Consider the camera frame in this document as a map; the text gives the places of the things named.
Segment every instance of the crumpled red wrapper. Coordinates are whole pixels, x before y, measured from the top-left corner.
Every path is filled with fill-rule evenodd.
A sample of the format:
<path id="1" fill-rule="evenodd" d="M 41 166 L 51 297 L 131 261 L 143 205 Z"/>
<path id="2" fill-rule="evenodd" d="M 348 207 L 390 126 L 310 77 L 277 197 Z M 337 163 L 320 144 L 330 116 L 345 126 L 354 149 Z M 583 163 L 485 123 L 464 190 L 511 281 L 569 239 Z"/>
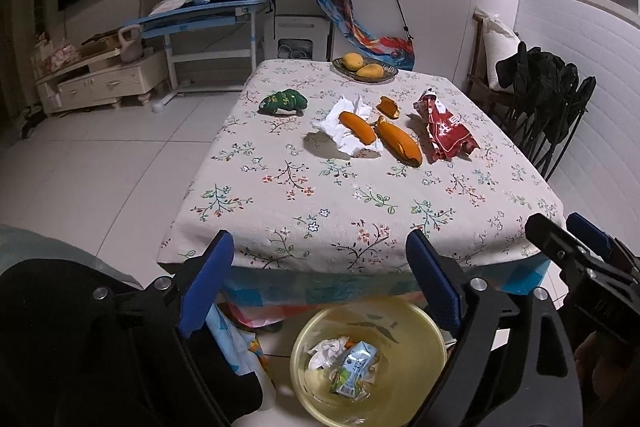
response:
<path id="1" fill-rule="evenodd" d="M 427 123 L 434 161 L 453 158 L 460 152 L 471 154 L 479 148 L 460 117 L 447 109 L 432 89 L 422 94 L 414 109 Z"/>

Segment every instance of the white brick wall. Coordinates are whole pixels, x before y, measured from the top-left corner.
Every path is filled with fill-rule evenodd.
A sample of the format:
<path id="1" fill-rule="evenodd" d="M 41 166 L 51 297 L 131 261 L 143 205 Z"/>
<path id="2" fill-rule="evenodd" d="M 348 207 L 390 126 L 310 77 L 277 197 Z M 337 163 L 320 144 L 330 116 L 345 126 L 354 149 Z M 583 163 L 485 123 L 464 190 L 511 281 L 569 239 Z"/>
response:
<path id="1" fill-rule="evenodd" d="M 640 255 L 640 30 L 575 0 L 520 0 L 515 30 L 595 76 L 596 90 L 550 179 L 580 212 Z"/>

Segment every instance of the blue desk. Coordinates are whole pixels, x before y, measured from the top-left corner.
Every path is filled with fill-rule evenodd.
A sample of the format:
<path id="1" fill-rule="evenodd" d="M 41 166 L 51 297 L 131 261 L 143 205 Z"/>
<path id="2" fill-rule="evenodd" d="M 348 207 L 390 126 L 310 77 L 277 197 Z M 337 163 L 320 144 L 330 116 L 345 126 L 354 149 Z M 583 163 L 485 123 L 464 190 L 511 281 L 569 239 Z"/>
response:
<path id="1" fill-rule="evenodd" d="M 133 24 L 140 25 L 140 32 L 145 39 L 153 37 L 162 37 L 164 39 L 164 52 L 166 54 L 172 92 L 162 99 L 162 106 L 166 105 L 179 92 L 241 90 L 242 87 L 228 86 L 180 87 L 175 74 L 175 64 L 177 62 L 210 60 L 212 58 L 248 57 L 251 58 L 251 70 L 254 72 L 257 67 L 255 16 L 267 3 L 267 0 L 249 0 L 203 4 L 157 13 L 126 23 L 125 25 L 127 26 Z M 174 55 L 173 53 L 171 46 L 172 34 L 220 26 L 233 26 L 247 21 L 251 22 L 251 38 L 250 45 L 246 49 L 201 52 L 186 55 Z"/>

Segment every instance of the bolt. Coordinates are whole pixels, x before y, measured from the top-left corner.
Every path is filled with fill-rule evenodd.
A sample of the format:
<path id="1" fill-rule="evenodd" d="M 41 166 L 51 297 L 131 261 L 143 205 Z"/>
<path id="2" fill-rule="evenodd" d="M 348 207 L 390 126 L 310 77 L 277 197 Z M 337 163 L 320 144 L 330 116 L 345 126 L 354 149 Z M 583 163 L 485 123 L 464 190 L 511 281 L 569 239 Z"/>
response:
<path id="1" fill-rule="evenodd" d="M 544 288 L 538 286 L 537 288 L 533 288 L 533 296 L 536 299 L 543 301 L 549 296 L 549 293 Z"/>
<path id="2" fill-rule="evenodd" d="M 109 290 L 104 286 L 100 286 L 94 290 L 94 299 L 97 301 L 101 301 L 109 294 Z"/>
<path id="3" fill-rule="evenodd" d="M 483 292 L 488 286 L 486 281 L 484 279 L 480 279 L 479 277 L 471 279 L 471 282 L 469 284 L 471 285 L 471 288 L 479 292 Z"/>
<path id="4" fill-rule="evenodd" d="M 169 289 L 172 285 L 172 280 L 171 277 L 158 277 L 155 281 L 154 281 L 154 288 L 156 290 L 166 290 Z"/>

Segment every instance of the yellow plastic bucket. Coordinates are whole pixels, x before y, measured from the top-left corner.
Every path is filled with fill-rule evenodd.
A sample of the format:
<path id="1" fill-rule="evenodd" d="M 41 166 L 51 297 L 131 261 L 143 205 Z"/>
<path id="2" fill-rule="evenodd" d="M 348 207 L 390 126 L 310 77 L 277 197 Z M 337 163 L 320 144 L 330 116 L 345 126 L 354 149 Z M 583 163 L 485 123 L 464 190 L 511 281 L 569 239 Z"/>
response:
<path id="1" fill-rule="evenodd" d="M 342 336 L 369 343 L 380 355 L 369 396 L 357 402 L 329 392 L 329 369 L 308 369 L 309 349 Z M 393 297 L 358 301 L 322 310 L 300 331 L 291 383 L 300 403 L 324 425 L 401 427 L 429 394 L 446 358 L 440 330 L 417 306 Z"/>

